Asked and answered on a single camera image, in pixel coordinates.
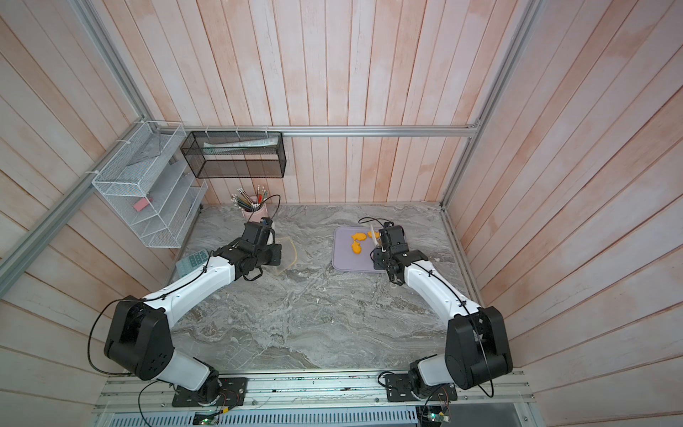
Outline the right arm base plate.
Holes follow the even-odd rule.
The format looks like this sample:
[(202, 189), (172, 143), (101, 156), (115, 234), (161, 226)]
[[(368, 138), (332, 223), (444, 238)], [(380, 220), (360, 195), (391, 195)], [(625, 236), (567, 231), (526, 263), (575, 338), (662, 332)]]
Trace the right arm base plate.
[(413, 371), (407, 374), (383, 371), (378, 375), (377, 381), (385, 389), (387, 400), (393, 403), (427, 399), (450, 403), (458, 399), (453, 384), (429, 386)]

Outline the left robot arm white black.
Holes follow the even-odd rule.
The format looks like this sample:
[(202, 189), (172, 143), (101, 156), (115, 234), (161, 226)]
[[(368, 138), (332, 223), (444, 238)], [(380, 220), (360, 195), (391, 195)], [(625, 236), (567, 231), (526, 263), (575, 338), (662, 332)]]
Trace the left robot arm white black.
[(174, 346), (171, 329), (216, 291), (243, 279), (254, 281), (264, 266), (279, 266), (282, 246), (270, 217), (247, 222), (241, 237), (211, 252), (192, 273), (142, 298), (116, 302), (104, 355), (141, 380), (157, 380), (189, 392), (201, 406), (218, 399), (220, 374)]

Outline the clear resealable plastic bag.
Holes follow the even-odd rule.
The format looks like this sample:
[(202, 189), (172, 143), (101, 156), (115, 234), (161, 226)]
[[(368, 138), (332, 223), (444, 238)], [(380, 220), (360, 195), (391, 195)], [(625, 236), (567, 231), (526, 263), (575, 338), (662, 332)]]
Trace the clear resealable plastic bag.
[(276, 243), (279, 245), (279, 250), (273, 250), (273, 257), (268, 269), (272, 275), (281, 276), (293, 269), (297, 263), (298, 254), (295, 242), (291, 237), (277, 238)]

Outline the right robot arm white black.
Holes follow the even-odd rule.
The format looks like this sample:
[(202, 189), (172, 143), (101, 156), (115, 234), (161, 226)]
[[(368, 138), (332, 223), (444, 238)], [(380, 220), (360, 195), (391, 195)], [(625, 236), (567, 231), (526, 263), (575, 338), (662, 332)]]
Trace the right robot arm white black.
[(371, 255), (374, 268), (385, 270), (392, 284), (418, 293), (446, 325), (445, 350), (411, 363), (412, 393), (427, 398), (448, 384), (467, 390), (511, 373), (512, 353), (501, 312), (456, 290), (422, 251), (409, 248), (401, 226), (385, 222), (379, 238)]

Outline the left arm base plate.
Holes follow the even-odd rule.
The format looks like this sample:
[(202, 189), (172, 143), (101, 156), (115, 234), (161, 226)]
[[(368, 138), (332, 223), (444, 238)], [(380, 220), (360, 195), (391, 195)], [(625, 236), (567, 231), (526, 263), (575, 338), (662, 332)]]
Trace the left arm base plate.
[(210, 377), (198, 391), (177, 386), (172, 407), (239, 407), (244, 405), (246, 377)]

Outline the steel tongs with cream tips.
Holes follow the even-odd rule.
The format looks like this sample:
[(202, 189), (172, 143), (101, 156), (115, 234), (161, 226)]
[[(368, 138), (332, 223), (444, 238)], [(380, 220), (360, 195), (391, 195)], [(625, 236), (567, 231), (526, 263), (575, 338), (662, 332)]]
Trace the steel tongs with cream tips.
[(371, 240), (373, 241), (373, 244), (375, 245), (376, 249), (383, 251), (382, 234), (381, 233), (380, 233), (380, 238), (377, 238), (377, 239), (371, 238)]

